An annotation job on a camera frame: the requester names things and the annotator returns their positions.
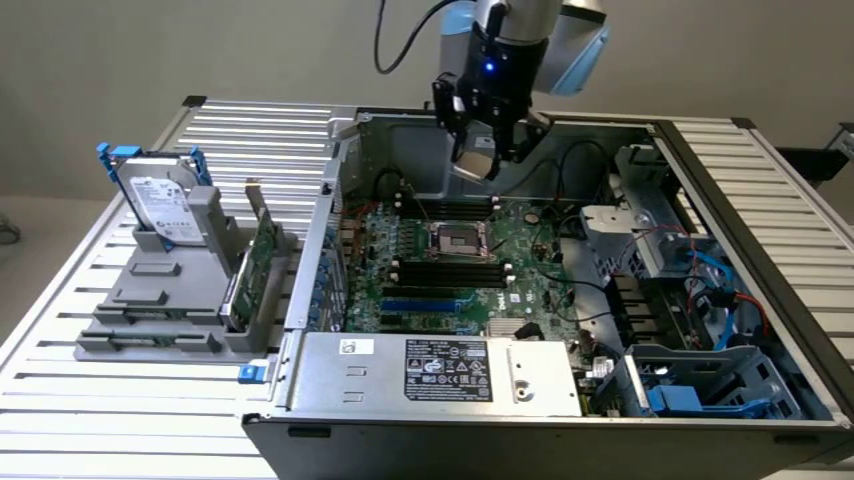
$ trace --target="white wall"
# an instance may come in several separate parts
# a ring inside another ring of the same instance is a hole
[[[385,62],[432,0],[390,0]],[[779,145],[854,120],[854,2],[609,0],[587,90],[537,106],[747,116]],[[0,0],[0,192],[105,198],[97,142],[149,144],[186,94],[416,106],[437,23],[373,73],[374,0]]]

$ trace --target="aluminum workbench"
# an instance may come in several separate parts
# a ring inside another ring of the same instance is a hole
[[[190,101],[153,148],[204,149],[238,222],[252,220],[242,180],[260,177],[274,220],[301,236],[332,155],[333,117],[326,106]],[[849,228],[755,129],[728,119],[669,120],[854,364]],[[237,384],[236,365],[74,361],[74,339],[133,250],[133,225],[117,196],[0,347],[0,478],[273,478],[233,416],[240,399],[257,393]],[[284,295],[277,325],[286,305]],[[270,347],[280,336],[278,326]],[[854,459],[772,478],[854,478]]]

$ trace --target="seagate hard drive label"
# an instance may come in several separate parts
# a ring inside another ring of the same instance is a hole
[[[405,341],[405,398],[416,402],[491,402],[485,342]]]
[[[130,187],[154,231],[170,242],[202,242],[181,186],[165,178],[133,177]]]

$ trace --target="blue clip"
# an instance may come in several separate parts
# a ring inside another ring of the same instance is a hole
[[[101,142],[97,144],[94,151],[97,152],[97,161],[101,162],[104,168],[106,169],[106,176],[112,183],[118,181],[118,175],[116,174],[116,169],[112,166],[112,157],[106,151],[109,150],[109,144],[106,142]]]
[[[264,383],[265,373],[265,367],[258,367],[257,365],[241,365],[240,373],[237,374],[237,383],[244,385],[260,385]]]
[[[687,385],[656,385],[645,394],[649,409],[661,417],[775,418],[765,398],[743,405],[701,405],[696,390]]]
[[[132,158],[138,156],[141,153],[142,147],[138,145],[117,145],[116,148],[112,149],[110,155],[113,157]]]
[[[198,185],[213,185],[210,172],[208,171],[208,161],[204,158],[204,152],[198,149],[197,145],[193,145],[189,149],[189,157],[196,161],[196,177],[198,178]]]

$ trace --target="power supply label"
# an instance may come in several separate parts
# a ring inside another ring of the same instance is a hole
[[[485,342],[406,340],[402,392],[414,402],[491,402]]]

